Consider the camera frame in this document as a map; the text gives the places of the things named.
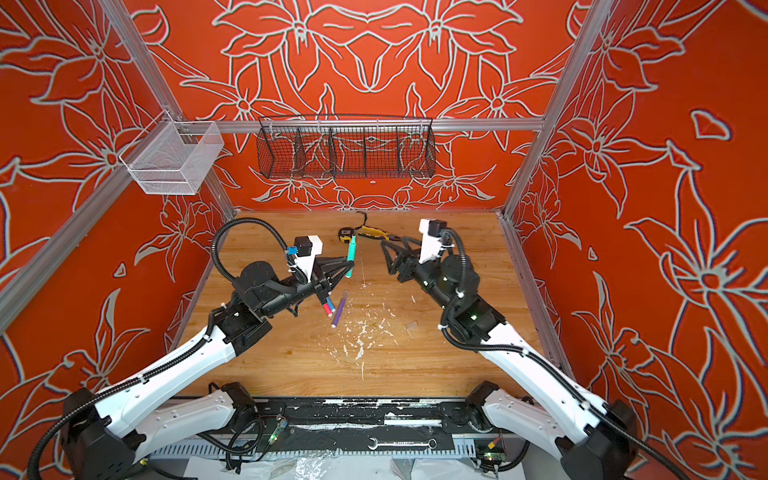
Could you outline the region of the green marker pen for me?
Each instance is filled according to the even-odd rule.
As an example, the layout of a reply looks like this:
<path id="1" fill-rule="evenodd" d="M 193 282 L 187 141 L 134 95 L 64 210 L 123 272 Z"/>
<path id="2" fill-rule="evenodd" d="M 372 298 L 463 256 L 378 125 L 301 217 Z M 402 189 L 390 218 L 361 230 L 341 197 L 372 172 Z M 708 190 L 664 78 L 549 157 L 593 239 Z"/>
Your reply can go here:
<path id="1" fill-rule="evenodd" d="M 349 262 L 354 262 L 356 257 L 356 246 L 357 246 L 357 236 L 352 235 L 348 244 L 348 252 L 347 252 L 347 260 Z M 345 276 L 347 278 L 351 278 L 353 274 L 354 267 L 351 267 Z"/>

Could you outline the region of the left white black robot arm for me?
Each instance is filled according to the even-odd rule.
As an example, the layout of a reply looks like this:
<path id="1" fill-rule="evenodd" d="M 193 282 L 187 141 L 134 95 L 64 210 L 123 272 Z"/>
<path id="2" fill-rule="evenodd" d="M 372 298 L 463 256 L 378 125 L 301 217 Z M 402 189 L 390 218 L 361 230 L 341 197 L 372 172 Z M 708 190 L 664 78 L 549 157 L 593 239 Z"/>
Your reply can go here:
<path id="1" fill-rule="evenodd" d="M 277 278 L 265 261 L 248 264 L 239 275 L 220 258 L 223 237 L 235 226 L 255 224 L 277 241 L 289 276 Z M 213 309 L 206 326 L 153 364 L 128 378 L 92 392 L 82 388 L 65 400 L 62 416 L 33 448 L 26 473 L 41 476 L 40 462 L 52 440 L 58 439 L 78 479 L 123 479 L 153 451 L 198 434 L 220 430 L 251 408 L 252 398 L 237 382 L 177 407 L 165 402 L 204 374 L 244 354 L 272 328 L 279 313 L 298 313 L 300 304 L 316 297 L 328 305 L 333 290 L 353 269 L 345 257 L 325 257 L 316 235 L 300 236 L 288 245 L 267 221 L 244 217 L 224 223 L 214 234 L 211 261 L 230 282 L 229 301 Z"/>

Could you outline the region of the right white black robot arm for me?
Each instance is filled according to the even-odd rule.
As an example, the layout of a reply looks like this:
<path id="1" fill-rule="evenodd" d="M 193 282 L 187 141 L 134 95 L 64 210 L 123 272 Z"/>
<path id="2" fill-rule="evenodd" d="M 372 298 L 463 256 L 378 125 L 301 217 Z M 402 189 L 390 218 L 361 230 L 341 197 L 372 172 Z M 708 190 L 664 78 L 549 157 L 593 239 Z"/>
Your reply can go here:
<path id="1" fill-rule="evenodd" d="M 516 434 L 554 460 L 571 479 L 623 479 L 639 452 L 676 478 L 685 473 L 637 436 L 637 416 L 622 401 L 602 397 L 539 354 L 479 293 L 480 277 L 458 233 L 425 219 L 420 240 L 381 243 L 387 270 L 413 281 L 441 309 L 438 329 L 452 346 L 478 353 L 511 377 L 533 401 L 516 400 L 486 382 L 473 392 L 496 428 Z"/>

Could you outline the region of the purple marker pen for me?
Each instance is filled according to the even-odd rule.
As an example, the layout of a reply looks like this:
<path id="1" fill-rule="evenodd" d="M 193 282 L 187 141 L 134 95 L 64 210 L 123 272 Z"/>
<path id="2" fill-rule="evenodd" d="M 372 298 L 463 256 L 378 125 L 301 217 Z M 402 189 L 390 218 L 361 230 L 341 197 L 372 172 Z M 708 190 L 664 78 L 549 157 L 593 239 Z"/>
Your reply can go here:
<path id="1" fill-rule="evenodd" d="M 333 320 L 332 320 L 332 327 L 334 329 L 336 329 L 338 327 L 338 325 L 339 325 L 339 323 L 341 321 L 342 315 L 344 313 L 344 309 L 345 309 L 345 307 L 347 305 L 347 300 L 348 300 L 348 291 L 345 290 L 343 295 L 342 295 L 341 301 L 337 305 L 337 309 L 334 312 L 334 316 L 333 316 Z"/>

